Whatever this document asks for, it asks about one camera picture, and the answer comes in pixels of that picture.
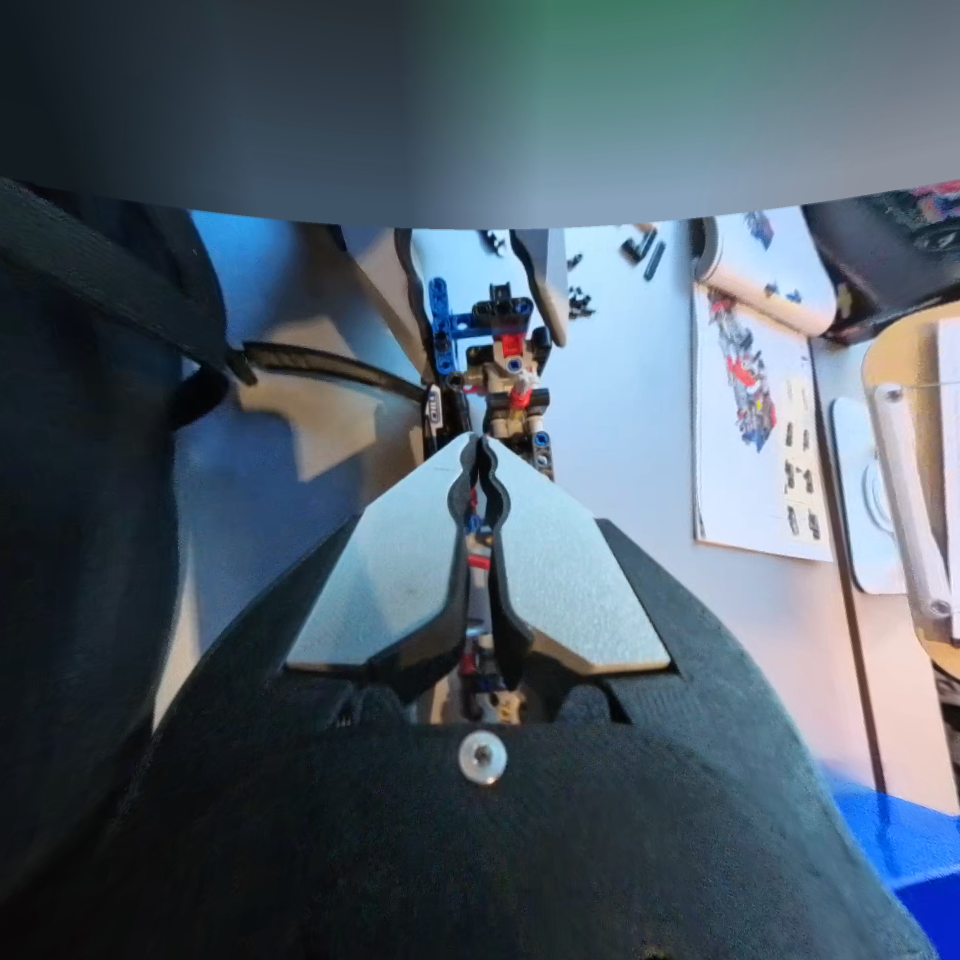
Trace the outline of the blue plastic bin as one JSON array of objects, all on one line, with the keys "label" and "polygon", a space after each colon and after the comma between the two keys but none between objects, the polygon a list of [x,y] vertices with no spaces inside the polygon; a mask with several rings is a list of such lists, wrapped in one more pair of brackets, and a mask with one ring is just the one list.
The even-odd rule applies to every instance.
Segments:
[{"label": "blue plastic bin", "polygon": [[864,855],[943,959],[959,957],[959,818],[822,770]]}]

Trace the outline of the wooden document board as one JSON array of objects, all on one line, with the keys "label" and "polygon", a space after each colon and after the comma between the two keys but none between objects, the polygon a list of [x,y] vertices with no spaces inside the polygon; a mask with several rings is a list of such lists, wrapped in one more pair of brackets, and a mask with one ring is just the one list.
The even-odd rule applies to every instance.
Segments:
[{"label": "wooden document board", "polygon": [[[866,389],[882,381],[909,386],[936,385],[940,390],[937,330],[947,319],[958,318],[958,302],[919,310],[889,326],[870,345],[862,364],[862,383]],[[919,635],[920,646],[940,671],[958,681],[958,646],[929,642]]]}]

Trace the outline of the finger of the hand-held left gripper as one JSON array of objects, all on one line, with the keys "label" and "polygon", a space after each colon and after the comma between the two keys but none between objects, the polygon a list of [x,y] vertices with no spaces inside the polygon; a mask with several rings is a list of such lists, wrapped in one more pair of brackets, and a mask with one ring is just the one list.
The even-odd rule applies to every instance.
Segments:
[{"label": "finger of the hand-held left gripper", "polygon": [[510,229],[510,249],[523,266],[531,298],[555,347],[566,347],[570,306],[565,232],[559,227]]},{"label": "finger of the hand-held left gripper", "polygon": [[434,329],[427,303],[427,282],[414,253],[409,228],[343,225],[346,253],[359,271],[366,293],[381,310],[402,352],[416,370],[422,387],[436,383],[441,390],[444,427],[434,440],[426,437],[424,404],[420,402],[423,447],[440,450],[450,441],[450,416],[444,396],[445,377],[438,371]]}]

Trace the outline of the toy brick car model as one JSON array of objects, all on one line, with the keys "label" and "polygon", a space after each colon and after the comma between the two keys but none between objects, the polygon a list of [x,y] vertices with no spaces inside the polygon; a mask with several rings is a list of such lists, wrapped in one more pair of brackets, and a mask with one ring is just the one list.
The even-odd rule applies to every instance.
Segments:
[{"label": "toy brick car model", "polygon": [[[544,426],[550,403],[542,376],[553,342],[545,326],[531,329],[534,301],[509,283],[492,284],[466,313],[450,306],[441,277],[427,283],[427,304],[438,372],[449,415],[450,440],[474,429],[470,400],[483,403],[480,432],[554,479],[551,438]],[[523,695],[508,689],[498,666],[489,604],[493,530],[483,517],[478,486],[469,494],[463,525],[468,613],[462,653],[430,704],[434,723],[517,724]]]}]

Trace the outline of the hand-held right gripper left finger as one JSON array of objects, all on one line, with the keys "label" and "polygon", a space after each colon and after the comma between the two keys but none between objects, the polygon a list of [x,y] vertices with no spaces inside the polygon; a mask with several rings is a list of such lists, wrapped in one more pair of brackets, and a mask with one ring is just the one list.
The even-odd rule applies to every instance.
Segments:
[{"label": "hand-held right gripper left finger", "polygon": [[401,676],[457,658],[478,438],[463,434],[359,516],[287,654],[297,671]]}]

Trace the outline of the white stand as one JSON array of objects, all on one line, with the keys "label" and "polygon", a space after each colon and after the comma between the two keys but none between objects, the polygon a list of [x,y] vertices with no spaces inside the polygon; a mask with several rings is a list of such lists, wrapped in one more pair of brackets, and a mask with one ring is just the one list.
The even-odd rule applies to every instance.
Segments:
[{"label": "white stand", "polygon": [[958,646],[957,498],[940,390],[882,381],[830,404],[846,551],[858,591],[906,599],[920,636]]}]

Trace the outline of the printed instruction sheet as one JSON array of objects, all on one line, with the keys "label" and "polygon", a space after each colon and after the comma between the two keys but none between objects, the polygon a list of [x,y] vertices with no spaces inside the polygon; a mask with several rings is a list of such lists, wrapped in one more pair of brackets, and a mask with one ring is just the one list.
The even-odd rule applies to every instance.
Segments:
[{"label": "printed instruction sheet", "polygon": [[959,319],[937,330],[943,465],[946,564],[952,613],[951,635],[959,641]]}]

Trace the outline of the open instruction booklet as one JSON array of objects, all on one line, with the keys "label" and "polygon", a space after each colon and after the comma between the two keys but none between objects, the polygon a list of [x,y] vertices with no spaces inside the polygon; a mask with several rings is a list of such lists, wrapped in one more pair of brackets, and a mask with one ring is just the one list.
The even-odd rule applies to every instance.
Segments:
[{"label": "open instruction booklet", "polygon": [[834,558],[811,344],[834,284],[800,206],[700,222],[691,287],[697,541]]}]

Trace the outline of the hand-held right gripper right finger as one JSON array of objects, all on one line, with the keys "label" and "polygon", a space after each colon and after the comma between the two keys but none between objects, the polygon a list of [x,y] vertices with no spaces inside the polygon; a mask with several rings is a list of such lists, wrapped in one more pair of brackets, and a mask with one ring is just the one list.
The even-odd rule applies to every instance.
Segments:
[{"label": "hand-held right gripper right finger", "polygon": [[663,671],[666,650],[594,514],[503,442],[482,438],[493,535],[494,649],[510,688]]}]

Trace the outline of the pile of loose toy bricks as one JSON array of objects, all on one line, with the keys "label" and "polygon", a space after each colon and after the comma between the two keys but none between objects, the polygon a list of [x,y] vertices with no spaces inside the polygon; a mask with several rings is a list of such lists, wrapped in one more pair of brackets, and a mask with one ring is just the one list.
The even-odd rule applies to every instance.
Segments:
[{"label": "pile of loose toy bricks", "polygon": [[[654,222],[635,222],[620,226],[619,231],[622,238],[617,248],[618,255],[631,269],[643,264],[643,279],[650,282],[666,251],[666,242],[660,236],[658,225]],[[512,230],[479,229],[476,233],[488,254],[503,258],[507,252],[512,253],[527,274],[533,294],[542,294],[549,287],[546,278],[549,239],[546,234],[535,230],[530,237],[522,239],[519,232]],[[567,317],[570,320],[592,317],[595,312],[591,294],[578,285],[567,289]]]}]

